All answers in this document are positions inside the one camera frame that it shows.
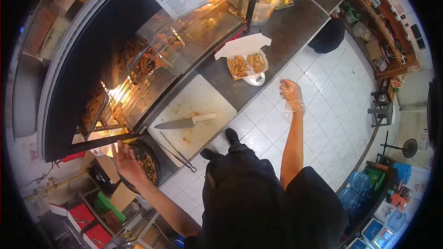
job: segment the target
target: plastic glove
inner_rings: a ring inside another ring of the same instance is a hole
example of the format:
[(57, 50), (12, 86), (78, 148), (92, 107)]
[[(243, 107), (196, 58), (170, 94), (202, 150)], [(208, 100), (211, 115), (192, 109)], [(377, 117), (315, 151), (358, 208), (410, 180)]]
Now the plastic glove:
[(302, 90), (296, 82), (283, 79), (280, 81), (280, 90), (280, 94), (286, 100), (286, 112), (302, 111), (304, 113), (305, 105)]

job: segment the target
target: black shoe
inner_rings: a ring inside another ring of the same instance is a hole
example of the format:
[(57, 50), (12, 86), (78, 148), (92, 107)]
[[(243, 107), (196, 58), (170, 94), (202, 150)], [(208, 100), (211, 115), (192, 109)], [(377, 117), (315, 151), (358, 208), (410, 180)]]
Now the black shoe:
[(224, 131), (226, 138), (228, 139), (230, 145), (238, 144), (240, 141), (238, 140), (237, 132), (234, 129), (228, 128)]
[(209, 161), (213, 160), (213, 158), (217, 157), (217, 154), (209, 150), (208, 148), (204, 148), (202, 152), (200, 152), (200, 155)]

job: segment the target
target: white knife handle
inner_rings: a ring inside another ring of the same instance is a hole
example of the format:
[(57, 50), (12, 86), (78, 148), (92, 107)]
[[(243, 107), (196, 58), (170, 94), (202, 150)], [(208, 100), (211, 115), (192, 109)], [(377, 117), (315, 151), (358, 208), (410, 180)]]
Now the white knife handle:
[(216, 116), (217, 116), (216, 113), (203, 114), (203, 115), (199, 115), (196, 117), (192, 117), (192, 122), (195, 124), (197, 121), (205, 121), (208, 119), (214, 119)]

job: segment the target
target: person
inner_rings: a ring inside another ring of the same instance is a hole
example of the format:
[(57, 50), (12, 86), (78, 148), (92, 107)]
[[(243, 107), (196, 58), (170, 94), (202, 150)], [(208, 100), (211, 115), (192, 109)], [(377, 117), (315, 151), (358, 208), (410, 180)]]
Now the person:
[(303, 168), (304, 103), (300, 87), (282, 80), (280, 94), (292, 106), (280, 179), (272, 164), (240, 143), (232, 129), (224, 156), (205, 148), (200, 227), (149, 180), (129, 146), (118, 142), (118, 171), (182, 236), (187, 248), (335, 248), (348, 219), (335, 192), (312, 167)]
[(335, 12), (331, 13), (331, 20), (308, 43), (317, 53), (328, 53), (337, 49), (345, 37), (345, 25)]

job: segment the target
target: tiled floor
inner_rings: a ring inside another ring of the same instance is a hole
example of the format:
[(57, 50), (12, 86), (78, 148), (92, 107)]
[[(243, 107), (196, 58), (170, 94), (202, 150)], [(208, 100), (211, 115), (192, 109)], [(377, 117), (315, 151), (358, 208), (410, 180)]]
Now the tiled floor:
[[(242, 143), (269, 159), (276, 174), (290, 124), (283, 118), (285, 101), (280, 97), (281, 79), (291, 79), (302, 89), (306, 113), (303, 118), (304, 166), (311, 166), (336, 191), (352, 172), (373, 133), (370, 93), (374, 77), (362, 52), (350, 39), (334, 51), (317, 54), (306, 47), (297, 54), (262, 94), (240, 113), (230, 127)], [(220, 134), (210, 149), (221, 154), (229, 144)], [(192, 160), (198, 169), (182, 169), (161, 190), (198, 223), (202, 223), (202, 188), (207, 161)]]

